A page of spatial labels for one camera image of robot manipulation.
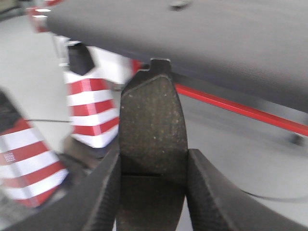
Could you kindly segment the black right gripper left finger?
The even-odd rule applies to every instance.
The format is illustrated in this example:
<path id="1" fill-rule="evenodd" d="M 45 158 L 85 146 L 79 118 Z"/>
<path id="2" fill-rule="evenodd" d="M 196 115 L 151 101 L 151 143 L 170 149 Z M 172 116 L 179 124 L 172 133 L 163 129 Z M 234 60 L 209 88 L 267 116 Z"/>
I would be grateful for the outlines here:
<path id="1" fill-rule="evenodd" d="M 43 205 L 27 208 L 0 195 L 2 231 L 112 230 L 120 194 L 118 139 L 94 149 L 67 138 L 59 157 L 69 175 Z"/>

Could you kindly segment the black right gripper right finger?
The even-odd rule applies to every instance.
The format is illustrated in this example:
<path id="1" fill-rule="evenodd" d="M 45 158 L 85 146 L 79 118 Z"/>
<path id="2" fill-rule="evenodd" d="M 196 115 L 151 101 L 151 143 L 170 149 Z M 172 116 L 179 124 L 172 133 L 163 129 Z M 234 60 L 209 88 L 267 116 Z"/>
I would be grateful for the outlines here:
<path id="1" fill-rule="evenodd" d="M 187 203 L 195 231 L 306 231 L 240 190 L 198 150 L 188 151 Z"/>

